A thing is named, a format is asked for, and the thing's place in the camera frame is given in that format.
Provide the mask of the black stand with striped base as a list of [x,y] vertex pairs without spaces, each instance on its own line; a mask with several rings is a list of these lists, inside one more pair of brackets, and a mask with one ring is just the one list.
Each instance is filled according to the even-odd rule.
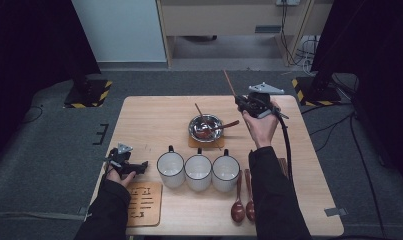
[[302,106],[326,106],[341,101],[337,89],[330,86],[331,81],[331,71],[319,70],[315,76],[296,77],[292,85]]
[[112,82],[106,79],[88,79],[86,76],[73,80],[73,86],[65,101],[65,108],[100,107],[103,105]]

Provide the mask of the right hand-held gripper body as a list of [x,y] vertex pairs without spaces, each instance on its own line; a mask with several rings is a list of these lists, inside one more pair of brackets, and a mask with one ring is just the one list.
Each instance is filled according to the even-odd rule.
[[249,86],[248,90],[250,93],[248,94],[249,109],[247,112],[251,117],[261,119],[272,114],[287,119],[287,116],[281,112],[280,108],[270,102],[271,95],[283,95],[285,93],[284,90],[273,87],[265,82]]

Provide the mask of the dark object under desk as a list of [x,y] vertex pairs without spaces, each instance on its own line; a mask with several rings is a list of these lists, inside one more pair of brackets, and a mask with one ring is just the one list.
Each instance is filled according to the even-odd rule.
[[212,36],[183,36],[184,39],[192,42],[209,42],[215,41],[217,39],[217,35]]

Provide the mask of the white ribbed mug black rim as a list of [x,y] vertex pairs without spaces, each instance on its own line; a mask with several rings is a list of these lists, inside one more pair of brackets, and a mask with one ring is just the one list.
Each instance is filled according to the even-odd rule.
[[193,191],[204,191],[211,184],[212,164],[201,148],[185,162],[184,170],[188,186]]
[[177,188],[185,181],[184,159],[172,145],[157,160],[157,171],[163,184],[168,188]]
[[239,171],[239,162],[229,154],[228,149],[225,149],[223,155],[213,162],[213,186],[220,192],[233,190],[239,177]]

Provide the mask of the person's right hand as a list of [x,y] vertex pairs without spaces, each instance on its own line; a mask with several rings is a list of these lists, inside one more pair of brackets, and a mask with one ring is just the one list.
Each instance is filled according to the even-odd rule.
[[242,117],[248,124],[248,129],[255,146],[257,148],[269,147],[279,123],[278,118],[273,114],[261,119],[253,118],[246,110],[242,112]]

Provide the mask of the shiny steel bowl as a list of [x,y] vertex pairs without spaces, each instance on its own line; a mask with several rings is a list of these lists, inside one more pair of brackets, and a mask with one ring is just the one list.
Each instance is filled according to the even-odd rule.
[[[216,117],[215,115],[211,115],[211,114],[205,114],[204,115],[206,121],[208,122],[210,128],[214,128],[217,126],[221,126],[222,122],[221,120]],[[198,129],[202,129],[202,128],[206,128],[206,125],[204,124],[204,122],[202,121],[200,115],[194,117],[189,125],[188,125],[188,132],[189,135],[192,136],[195,140],[199,141],[199,142],[213,142],[213,139],[198,139],[194,136],[194,132]],[[219,137],[221,137],[223,135],[223,130],[217,130],[216,131],[216,139],[218,139]]]

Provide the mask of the white cabinet panel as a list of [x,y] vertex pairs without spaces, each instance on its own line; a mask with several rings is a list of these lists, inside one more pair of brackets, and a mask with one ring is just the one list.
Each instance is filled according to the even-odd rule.
[[101,63],[165,63],[156,0],[72,0]]

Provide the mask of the reddish brown wooden spoon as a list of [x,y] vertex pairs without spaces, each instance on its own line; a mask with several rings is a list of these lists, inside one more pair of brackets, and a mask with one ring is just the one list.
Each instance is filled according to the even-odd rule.
[[231,218],[235,223],[241,223],[245,218],[245,207],[241,201],[242,171],[239,171],[236,182],[236,200],[231,207]]
[[209,126],[207,126],[206,128],[196,130],[194,132],[194,136],[198,139],[204,139],[204,140],[215,139],[217,130],[233,127],[233,126],[238,125],[239,123],[240,123],[240,121],[236,120],[234,122],[231,122],[231,123],[228,123],[225,125],[221,125],[221,126],[217,126],[214,128],[210,128]]
[[253,194],[252,194],[252,187],[251,187],[251,173],[249,169],[244,170],[245,179],[246,179],[246,187],[248,192],[248,202],[246,205],[246,216],[251,221],[255,221],[255,209],[254,209],[254,202],[253,202]]

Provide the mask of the square wooden coaster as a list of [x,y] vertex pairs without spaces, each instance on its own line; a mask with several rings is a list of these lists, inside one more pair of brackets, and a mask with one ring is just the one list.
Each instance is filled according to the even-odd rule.
[[225,146],[225,138],[221,136],[213,142],[199,142],[192,136],[189,136],[188,146],[190,148],[223,148]]
[[135,182],[128,187],[128,227],[150,227],[160,223],[163,185],[160,182]]

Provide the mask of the light wooden desk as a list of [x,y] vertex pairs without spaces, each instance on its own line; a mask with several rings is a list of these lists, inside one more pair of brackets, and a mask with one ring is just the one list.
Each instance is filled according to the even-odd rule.
[[301,0],[277,6],[276,0],[156,0],[167,62],[177,36],[254,35],[256,25],[280,25],[273,34],[284,64],[296,62],[305,36],[322,33],[334,0]]

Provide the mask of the person's left hand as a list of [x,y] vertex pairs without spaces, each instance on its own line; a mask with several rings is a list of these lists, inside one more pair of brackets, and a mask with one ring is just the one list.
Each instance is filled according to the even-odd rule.
[[133,181],[135,176],[136,176],[136,173],[131,172],[130,174],[128,174],[124,178],[122,178],[114,168],[109,168],[106,173],[107,180],[118,183],[121,186],[123,186],[124,188],[127,188],[129,186],[129,184]]

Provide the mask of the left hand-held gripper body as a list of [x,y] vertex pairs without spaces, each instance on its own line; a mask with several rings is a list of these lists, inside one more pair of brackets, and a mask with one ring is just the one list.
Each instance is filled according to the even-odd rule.
[[122,176],[132,172],[131,165],[128,162],[131,156],[133,148],[125,144],[119,143],[115,148],[111,149],[107,161],[113,167],[113,169]]

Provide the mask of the black curtain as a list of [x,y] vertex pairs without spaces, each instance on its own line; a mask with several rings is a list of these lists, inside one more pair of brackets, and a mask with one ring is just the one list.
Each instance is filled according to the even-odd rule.
[[403,177],[403,0],[334,0],[312,70],[359,79],[354,104],[385,163]]
[[0,153],[36,92],[98,71],[72,0],[0,0]]

